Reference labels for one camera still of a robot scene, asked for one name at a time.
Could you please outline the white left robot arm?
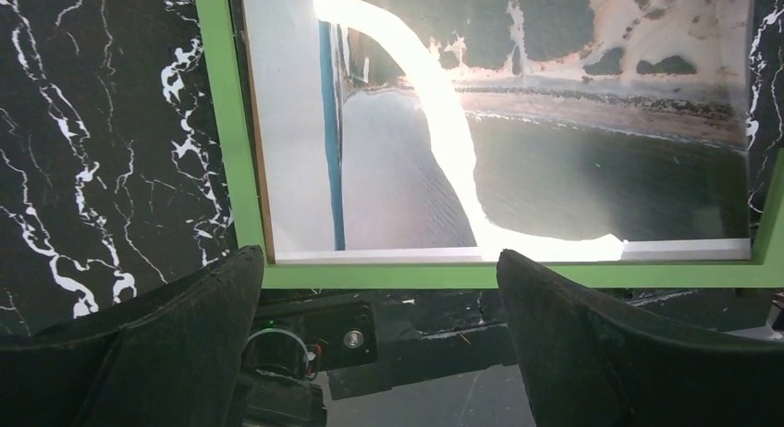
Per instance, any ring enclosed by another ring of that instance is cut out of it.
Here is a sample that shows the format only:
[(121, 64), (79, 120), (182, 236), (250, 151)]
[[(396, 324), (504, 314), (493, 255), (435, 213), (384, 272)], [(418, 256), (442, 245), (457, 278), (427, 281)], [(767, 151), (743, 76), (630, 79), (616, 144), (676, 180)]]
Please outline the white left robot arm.
[[(258, 312), (250, 246), (113, 309), (1, 340), (5, 426), (323, 426), (312, 374), (374, 360), (367, 306)], [(701, 328), (581, 286), (514, 250), (500, 303), (539, 426), (779, 426), (783, 297), (765, 331)]]

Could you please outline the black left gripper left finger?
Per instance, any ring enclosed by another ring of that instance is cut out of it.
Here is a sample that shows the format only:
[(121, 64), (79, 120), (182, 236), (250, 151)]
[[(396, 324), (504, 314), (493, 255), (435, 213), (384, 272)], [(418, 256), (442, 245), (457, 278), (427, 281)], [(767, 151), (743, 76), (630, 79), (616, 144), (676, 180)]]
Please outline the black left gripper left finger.
[(263, 279), (257, 246), (140, 297), (1, 340), (5, 426), (224, 426)]

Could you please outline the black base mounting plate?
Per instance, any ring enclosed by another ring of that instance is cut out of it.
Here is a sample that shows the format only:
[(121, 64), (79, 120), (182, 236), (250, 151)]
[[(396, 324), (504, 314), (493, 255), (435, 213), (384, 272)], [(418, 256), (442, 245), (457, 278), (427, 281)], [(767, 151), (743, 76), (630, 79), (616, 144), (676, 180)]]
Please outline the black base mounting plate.
[(336, 400), (517, 363), (495, 289), (265, 289), (253, 326), (319, 345)]

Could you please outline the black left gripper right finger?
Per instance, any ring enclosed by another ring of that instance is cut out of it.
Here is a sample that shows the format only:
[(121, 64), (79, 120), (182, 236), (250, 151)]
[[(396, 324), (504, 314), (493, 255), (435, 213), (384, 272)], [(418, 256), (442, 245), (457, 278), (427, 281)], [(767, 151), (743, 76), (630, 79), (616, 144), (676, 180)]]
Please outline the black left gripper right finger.
[(779, 426), (783, 344), (661, 316), (514, 250), (496, 281), (539, 426)]

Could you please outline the green wooden photo frame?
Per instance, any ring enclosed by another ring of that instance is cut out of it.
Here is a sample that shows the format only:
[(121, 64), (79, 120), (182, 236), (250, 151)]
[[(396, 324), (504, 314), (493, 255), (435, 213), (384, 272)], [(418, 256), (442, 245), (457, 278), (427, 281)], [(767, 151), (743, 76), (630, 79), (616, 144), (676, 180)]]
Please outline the green wooden photo frame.
[[(228, 0), (195, 0), (214, 113), (240, 246), (263, 243), (254, 151), (249, 143), (235, 36)], [(587, 263), (555, 271), (588, 287), (782, 287), (783, 163), (777, 162), (766, 210), (749, 262)], [(263, 285), (272, 289), (488, 289), (492, 263), (272, 265)]]

